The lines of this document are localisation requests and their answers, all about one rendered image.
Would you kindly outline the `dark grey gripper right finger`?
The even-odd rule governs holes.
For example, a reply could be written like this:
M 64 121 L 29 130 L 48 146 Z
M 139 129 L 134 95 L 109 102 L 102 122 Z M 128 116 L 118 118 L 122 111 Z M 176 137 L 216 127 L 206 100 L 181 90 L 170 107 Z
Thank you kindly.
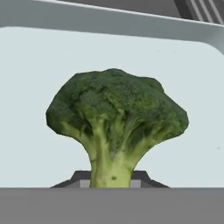
M 149 177 L 146 171 L 133 171 L 130 181 L 131 188 L 167 188 L 167 185 L 163 185 L 156 180 Z

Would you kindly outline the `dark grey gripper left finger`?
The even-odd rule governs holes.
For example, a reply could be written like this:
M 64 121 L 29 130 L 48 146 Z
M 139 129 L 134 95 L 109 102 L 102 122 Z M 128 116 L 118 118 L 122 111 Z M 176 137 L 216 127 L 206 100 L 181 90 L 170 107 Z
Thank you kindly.
M 63 187 L 74 187 L 79 188 L 81 186 L 82 180 L 90 180 L 91 171 L 75 171 L 73 176 L 57 185 L 54 185 L 53 188 L 63 188 Z

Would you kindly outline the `green broccoli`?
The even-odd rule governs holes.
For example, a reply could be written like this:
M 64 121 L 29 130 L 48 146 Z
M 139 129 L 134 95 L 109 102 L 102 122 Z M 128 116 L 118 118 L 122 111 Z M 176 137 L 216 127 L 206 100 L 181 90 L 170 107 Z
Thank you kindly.
M 129 187 L 137 163 L 152 147 L 182 135 L 187 112 L 154 78 L 123 70 L 77 73 L 53 97 L 47 126 L 84 147 L 90 185 Z

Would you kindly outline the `grey oven rack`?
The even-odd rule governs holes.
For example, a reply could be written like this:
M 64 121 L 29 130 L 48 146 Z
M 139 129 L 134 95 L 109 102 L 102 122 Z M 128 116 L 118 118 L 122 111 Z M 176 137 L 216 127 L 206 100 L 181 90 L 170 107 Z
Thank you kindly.
M 173 0 L 183 19 L 224 25 L 224 0 Z

